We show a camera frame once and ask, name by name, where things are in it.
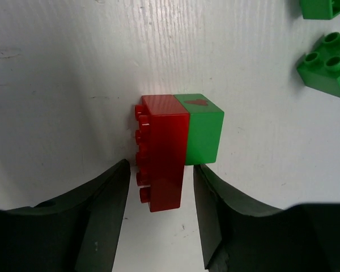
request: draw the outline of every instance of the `white surface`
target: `white surface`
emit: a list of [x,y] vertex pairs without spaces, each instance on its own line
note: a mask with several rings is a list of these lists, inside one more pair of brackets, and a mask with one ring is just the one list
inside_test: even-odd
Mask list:
[[[0,0],[0,208],[35,205],[133,160],[141,94],[201,92],[226,113],[222,178],[268,204],[340,201],[340,99],[295,63],[332,21],[297,0]],[[191,168],[182,207],[132,183],[117,271],[202,271]]]

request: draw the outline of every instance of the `green lego brick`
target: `green lego brick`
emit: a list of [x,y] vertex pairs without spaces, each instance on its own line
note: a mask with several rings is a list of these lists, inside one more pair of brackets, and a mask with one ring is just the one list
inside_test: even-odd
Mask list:
[[306,86],[340,97],[340,33],[325,36],[297,71]]
[[175,97],[190,114],[185,165],[214,163],[224,112],[198,93]]
[[340,14],[340,0],[301,0],[304,19],[331,20]]

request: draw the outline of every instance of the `lego duplo block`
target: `lego duplo block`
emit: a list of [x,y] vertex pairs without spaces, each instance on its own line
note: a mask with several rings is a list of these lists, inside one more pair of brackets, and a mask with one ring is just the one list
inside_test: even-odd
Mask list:
[[214,163],[224,112],[201,94],[175,95],[190,114],[185,165]]
[[147,95],[141,101],[135,107],[139,122],[136,178],[144,186],[141,202],[148,202],[151,212],[179,208],[189,113],[173,95]]
[[297,71],[306,86],[340,97],[340,33],[325,36]]
[[304,19],[331,20],[340,14],[340,0],[301,0]]

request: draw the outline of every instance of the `red lego brick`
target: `red lego brick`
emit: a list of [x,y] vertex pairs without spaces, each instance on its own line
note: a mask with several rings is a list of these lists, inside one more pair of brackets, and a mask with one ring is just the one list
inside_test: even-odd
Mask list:
[[189,113],[172,95],[146,95],[135,106],[139,122],[136,175],[142,203],[150,211],[180,207],[188,142]]

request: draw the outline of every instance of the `building block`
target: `building block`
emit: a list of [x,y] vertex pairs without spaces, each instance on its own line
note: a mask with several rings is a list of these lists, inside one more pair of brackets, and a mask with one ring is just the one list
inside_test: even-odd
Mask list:
[[306,86],[340,97],[340,33],[325,36],[297,71]]
[[331,20],[340,14],[340,0],[300,0],[304,19]]
[[141,102],[135,106],[141,202],[151,212],[179,208],[190,114],[173,95],[142,96]]
[[185,165],[214,163],[218,153],[224,112],[199,93],[175,97],[190,113]]

